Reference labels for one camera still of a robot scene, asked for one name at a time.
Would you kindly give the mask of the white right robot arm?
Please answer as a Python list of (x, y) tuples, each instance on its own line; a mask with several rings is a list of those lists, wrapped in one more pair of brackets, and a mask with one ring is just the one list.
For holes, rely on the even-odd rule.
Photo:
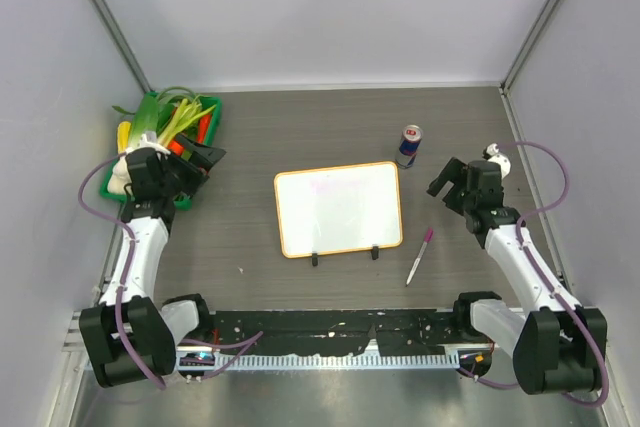
[(451, 318), (453, 333), (465, 342), (481, 335), (496, 342), (511, 357), (517, 384), (527, 394), (603, 392), (607, 321), (566, 290), (519, 212), (505, 206), (504, 162), (500, 156), (469, 163), (451, 158), (427, 189), (465, 219), (523, 310), (516, 314), (493, 293), (465, 293), (465, 308)]

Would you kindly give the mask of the purple capped marker pen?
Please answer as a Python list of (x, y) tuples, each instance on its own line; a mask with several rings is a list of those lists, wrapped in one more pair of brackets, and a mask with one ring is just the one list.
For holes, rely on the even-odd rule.
[(422, 258), (424, 257), (424, 254), (425, 254), (425, 252), (427, 250), (427, 247), (429, 246), (429, 243), (431, 242), (431, 240), (433, 238), (433, 234), (434, 234), (434, 230), (431, 227), (429, 227), (427, 229), (426, 233), (425, 233), (425, 236), (424, 236), (423, 242), (422, 242), (422, 244), (420, 246), (420, 249), (418, 251), (418, 254), (416, 255), (416, 257), (415, 257), (415, 259), (413, 261), (413, 264), (411, 266), (411, 269), (410, 269), (410, 271), (409, 271), (409, 273), (407, 275), (407, 278), (406, 278), (406, 281), (405, 281), (405, 286), (406, 287), (408, 287), (411, 284), (411, 282), (412, 282), (412, 280), (413, 280), (413, 278), (414, 278), (414, 276), (415, 276), (415, 274), (416, 274), (416, 272), (417, 272), (417, 270), (419, 268), (419, 265), (420, 265), (420, 263), (422, 261)]

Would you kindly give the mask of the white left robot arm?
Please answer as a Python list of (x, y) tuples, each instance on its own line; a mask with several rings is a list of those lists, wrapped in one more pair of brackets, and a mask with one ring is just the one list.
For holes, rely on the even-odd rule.
[(199, 294), (174, 297), (157, 307), (152, 299), (163, 250), (182, 194), (194, 194), (208, 180), (225, 150), (189, 140), (178, 142), (182, 158), (159, 145), (155, 134), (141, 136), (106, 161), (124, 170), (126, 201), (121, 214), (106, 219), (123, 231), (113, 278), (94, 307), (81, 311), (79, 330), (98, 384), (111, 388), (150, 380), (165, 389), (176, 369), (177, 348), (205, 344), (214, 321)]

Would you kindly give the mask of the orange framed whiteboard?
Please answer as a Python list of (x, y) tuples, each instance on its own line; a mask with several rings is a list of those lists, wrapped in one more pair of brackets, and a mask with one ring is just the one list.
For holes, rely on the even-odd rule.
[(371, 252), (404, 240), (399, 172), (391, 161), (280, 172), (273, 186), (288, 259)]

